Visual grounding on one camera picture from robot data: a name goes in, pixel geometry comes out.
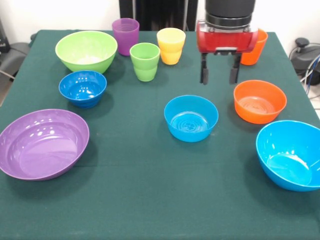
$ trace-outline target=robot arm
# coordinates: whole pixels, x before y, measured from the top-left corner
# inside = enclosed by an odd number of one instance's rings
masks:
[[[235,56],[230,83],[236,83],[242,53],[254,48],[258,29],[250,22],[256,0],[206,0],[205,20],[196,26],[198,50],[201,53],[200,82],[208,83],[207,54]]]

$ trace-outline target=purple cup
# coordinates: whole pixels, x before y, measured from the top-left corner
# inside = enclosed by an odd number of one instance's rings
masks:
[[[114,38],[121,55],[130,56],[130,48],[139,41],[139,22],[132,18],[120,18],[112,23]]]

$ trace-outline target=white wall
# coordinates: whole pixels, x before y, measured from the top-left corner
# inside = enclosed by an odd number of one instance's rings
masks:
[[[198,0],[197,18],[205,18],[205,0]],[[298,37],[320,43],[320,0],[256,0],[252,23],[275,32],[289,54]]]
[[[297,37],[320,43],[320,0],[303,4],[256,0],[252,21],[276,32],[287,53]],[[198,0],[197,18],[204,16],[205,0]],[[29,42],[40,29],[110,30],[119,17],[118,0],[0,0],[0,18],[10,43]]]
[[[0,18],[10,43],[28,43],[41,29],[110,30],[120,9],[118,0],[0,0]]]

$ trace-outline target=purple bowl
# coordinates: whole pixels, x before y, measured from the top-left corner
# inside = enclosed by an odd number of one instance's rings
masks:
[[[89,141],[79,115],[44,109],[24,115],[0,134],[0,169],[28,181],[56,178],[77,162]]]

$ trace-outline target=light green bowl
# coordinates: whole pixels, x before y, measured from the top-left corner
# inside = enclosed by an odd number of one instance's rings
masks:
[[[55,54],[73,72],[91,70],[103,74],[114,60],[117,48],[113,36],[89,30],[62,38],[55,46]]]

